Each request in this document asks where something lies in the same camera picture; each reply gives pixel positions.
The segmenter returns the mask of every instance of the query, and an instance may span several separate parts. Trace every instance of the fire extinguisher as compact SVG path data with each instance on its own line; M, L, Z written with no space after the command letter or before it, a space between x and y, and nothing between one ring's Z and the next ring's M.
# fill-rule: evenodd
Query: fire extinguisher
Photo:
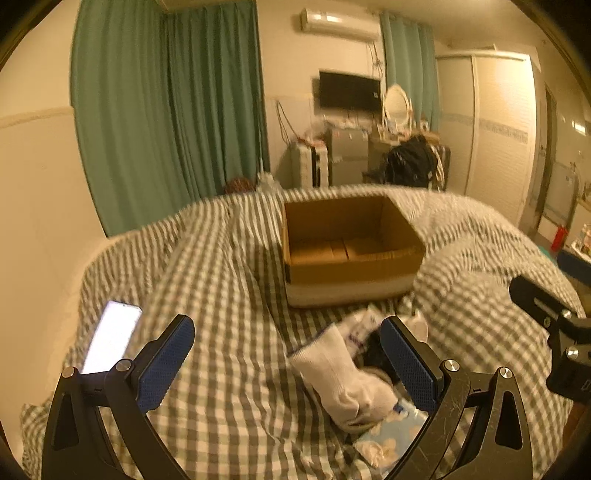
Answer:
M557 252L562 248L564 245L564 241L566 240L566 236L569 234L569 231L566 229L564 225L560 225L558 230L556 230L556 236L554 237L554 241L552 242L552 246L550 249L553 252Z

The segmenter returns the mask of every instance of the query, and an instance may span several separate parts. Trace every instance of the striped fabric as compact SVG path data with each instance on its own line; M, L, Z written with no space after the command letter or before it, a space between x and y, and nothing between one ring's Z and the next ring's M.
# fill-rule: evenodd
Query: striped fabric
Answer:
M122 239L87 269L77 341L64 365L82 366L108 300L144 311L130 357L185 313L196 325L194 348L161 407L148 416L190 478L381 478L285 361L360 305L289 308L280 236L285 200L376 193L390 195L426 243L411 300L429 321L435 353L474 371L492 373L506 365L515 372L539 478L561 447L570 403L546 389L545 331L511 303L507 286L525 274L579 314L582 308L532 242L491 208L464 197L355 186L240 194L191 205ZM377 306L390 312L395 304ZM35 479L49 405L22 411L24 465ZM103 417L125 471L141 478L110 412ZM459 450L468 421L462 420L442 471Z

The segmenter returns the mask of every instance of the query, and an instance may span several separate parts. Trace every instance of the black television screen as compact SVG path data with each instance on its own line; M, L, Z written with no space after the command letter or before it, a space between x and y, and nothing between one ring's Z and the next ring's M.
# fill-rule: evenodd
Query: black television screen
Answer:
M380 113L380 81L346 73L320 72L320 107Z

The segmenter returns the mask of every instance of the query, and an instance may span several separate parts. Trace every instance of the blue textured pad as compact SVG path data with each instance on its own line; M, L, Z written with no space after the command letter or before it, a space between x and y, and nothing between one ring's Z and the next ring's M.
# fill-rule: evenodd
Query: blue textured pad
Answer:
M388 319L382 322L380 339L384 353L413 399L414 405L419 410L434 413L438 406L435 380L402 334Z
M195 341L195 325L185 317L139 378L138 407L142 413L160 406Z

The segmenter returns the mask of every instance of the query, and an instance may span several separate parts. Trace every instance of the blue gripper pad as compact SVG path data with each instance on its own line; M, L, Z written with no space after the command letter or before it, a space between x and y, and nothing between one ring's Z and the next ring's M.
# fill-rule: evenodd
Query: blue gripper pad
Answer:
M160 406L195 341L195 325L187 317L156 352L138 382L138 407L142 413Z
M444 386L437 355L426 343L419 342L396 316L382 322L379 336L384 353L414 405L434 413Z

